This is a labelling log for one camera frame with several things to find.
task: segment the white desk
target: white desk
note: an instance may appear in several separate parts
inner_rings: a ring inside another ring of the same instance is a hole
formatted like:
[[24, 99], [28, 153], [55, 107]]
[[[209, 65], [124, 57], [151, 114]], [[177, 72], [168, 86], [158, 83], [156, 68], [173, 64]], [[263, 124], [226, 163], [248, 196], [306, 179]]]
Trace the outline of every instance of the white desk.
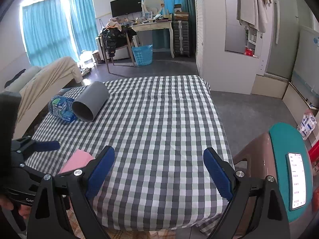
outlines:
[[[135, 30], [136, 32], [144, 31], [144, 30], [163, 29], [163, 28], [168, 28], [169, 29], [171, 55], [172, 55], [172, 58], [174, 58], [172, 22], [145, 23], [145, 24], [139, 24], [139, 25], [133, 25], [132, 26], [132, 29]], [[137, 44], [137, 41], [136, 41], [136, 36], [133, 37], [133, 42], [134, 42], [134, 46], [137, 47], [138, 44]]]

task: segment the screw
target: screw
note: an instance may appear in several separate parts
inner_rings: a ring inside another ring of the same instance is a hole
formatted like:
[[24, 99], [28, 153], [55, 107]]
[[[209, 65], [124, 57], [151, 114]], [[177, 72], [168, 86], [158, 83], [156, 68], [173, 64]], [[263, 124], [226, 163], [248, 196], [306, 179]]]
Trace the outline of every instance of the screw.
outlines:
[[51, 178], [51, 175], [49, 175], [49, 174], [46, 174], [46, 175], [43, 177], [43, 179], [46, 180], [46, 181], [49, 180], [50, 178]]
[[73, 174], [74, 174], [75, 176], [80, 176], [80, 175], [82, 174], [82, 170], [77, 169], [77, 170], [74, 171]]
[[267, 176], [267, 180], [270, 181], [270, 182], [274, 182], [275, 181], [275, 178], [271, 175], [268, 175]]
[[244, 176], [245, 176], [245, 173], [244, 173], [243, 171], [237, 171], [237, 172], [236, 172], [236, 175], [237, 175], [238, 177], [244, 177]]

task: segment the television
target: television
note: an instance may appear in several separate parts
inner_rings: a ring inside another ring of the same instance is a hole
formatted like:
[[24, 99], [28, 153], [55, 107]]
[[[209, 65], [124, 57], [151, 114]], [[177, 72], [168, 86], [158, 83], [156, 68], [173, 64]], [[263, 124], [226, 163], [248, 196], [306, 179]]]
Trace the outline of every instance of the television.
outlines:
[[142, 11], [142, 0], [115, 0], [111, 2], [112, 16], [117, 17]]

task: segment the human hand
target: human hand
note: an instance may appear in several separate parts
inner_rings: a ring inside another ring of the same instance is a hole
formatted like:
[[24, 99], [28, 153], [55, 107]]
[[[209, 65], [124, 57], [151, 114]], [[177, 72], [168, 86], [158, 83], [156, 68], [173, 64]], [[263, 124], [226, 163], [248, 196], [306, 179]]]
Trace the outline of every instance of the human hand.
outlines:
[[[0, 206], [10, 211], [14, 208], [13, 203], [4, 195], [0, 195]], [[21, 205], [18, 212], [19, 215], [23, 217], [23, 219], [27, 219], [30, 215], [31, 207]]]

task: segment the blue laundry basket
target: blue laundry basket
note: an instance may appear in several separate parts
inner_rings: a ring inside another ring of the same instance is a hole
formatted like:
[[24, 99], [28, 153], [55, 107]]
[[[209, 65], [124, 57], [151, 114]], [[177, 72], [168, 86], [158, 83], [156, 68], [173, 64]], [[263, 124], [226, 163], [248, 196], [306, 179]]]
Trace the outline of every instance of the blue laundry basket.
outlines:
[[153, 61], [153, 45], [132, 47], [132, 51], [138, 66], [146, 66]]

